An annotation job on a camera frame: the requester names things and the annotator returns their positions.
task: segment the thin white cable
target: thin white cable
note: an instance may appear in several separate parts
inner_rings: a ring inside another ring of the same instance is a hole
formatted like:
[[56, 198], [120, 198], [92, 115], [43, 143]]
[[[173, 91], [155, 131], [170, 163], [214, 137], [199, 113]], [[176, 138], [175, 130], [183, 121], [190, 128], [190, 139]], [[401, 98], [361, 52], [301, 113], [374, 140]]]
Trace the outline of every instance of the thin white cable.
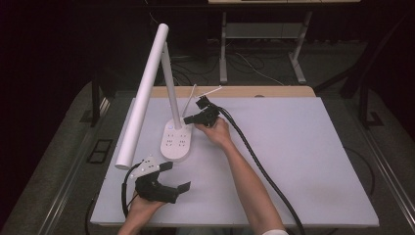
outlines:
[[184, 107], [184, 109], [182, 111], [182, 114], [181, 114], [182, 117], [184, 117], [184, 115], [186, 114], [187, 107], [189, 106], [189, 103], [193, 98], [193, 93], [195, 92], [196, 86], [198, 86], [198, 85], [197, 84], [193, 85], [192, 92], [190, 93], [190, 96], [189, 96], [189, 99], [187, 100], [186, 106]]
[[259, 75], [261, 75], [261, 76], [263, 76], [263, 77], [266, 77], [266, 78], [268, 78], [268, 79], [271, 79], [271, 80], [273, 80], [273, 81], [276, 81], [276, 82], [278, 82], [280, 85], [284, 85], [284, 83], [282, 83], [281, 81], [279, 81], [279, 80], [277, 80], [277, 79], [275, 79], [275, 78], [272, 78], [272, 77], [270, 77], [270, 76], [267, 76], [267, 75], [265, 75], [265, 74], [263, 74], [262, 72], [260, 72], [260, 71], [258, 71], [258, 70], [256, 70], [256, 68], [254, 68], [253, 67], [253, 65], [251, 65], [251, 63], [247, 60], [247, 59], [245, 59], [245, 57], [243, 56], [243, 55], [241, 55], [241, 54], [239, 54], [239, 53], [235, 53], [235, 55], [238, 55], [238, 56], [240, 56], [250, 67], [251, 67], [251, 69], [253, 69], [256, 73], [258, 73]]
[[210, 93], [213, 93], [213, 92], [215, 92], [215, 91], [218, 91], [218, 90], [220, 90], [220, 89], [222, 89], [222, 86], [221, 86], [221, 85], [219, 85], [219, 87], [217, 87], [216, 89], [211, 90], [211, 91], [209, 91], [209, 92], [207, 92], [207, 93], [203, 93], [202, 95], [195, 96], [195, 98], [201, 98], [202, 96], [206, 96], [206, 95], [208, 95], [208, 94], [210, 94]]

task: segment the white desk lamp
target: white desk lamp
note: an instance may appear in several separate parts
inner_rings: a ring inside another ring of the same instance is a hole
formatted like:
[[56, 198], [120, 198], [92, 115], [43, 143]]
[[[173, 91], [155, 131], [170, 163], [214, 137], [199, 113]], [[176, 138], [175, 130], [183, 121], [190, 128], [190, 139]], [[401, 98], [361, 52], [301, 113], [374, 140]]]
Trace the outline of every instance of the white desk lamp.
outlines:
[[172, 162], [181, 162], [189, 154], [192, 125], [186, 125], [183, 122], [183, 118], [179, 116], [170, 58], [168, 55], [167, 43], [165, 42], [167, 34], [168, 26], [161, 23], [147, 65], [144, 69], [123, 141], [119, 148], [119, 154], [115, 162], [115, 167], [117, 168], [130, 169], [132, 166], [135, 149], [137, 148], [138, 138], [140, 137], [141, 127], [143, 125], [160, 61], [164, 73], [165, 84], [167, 86], [171, 112], [173, 114], [173, 119], [168, 121], [164, 127], [164, 134], [161, 141], [161, 153], [168, 161]]

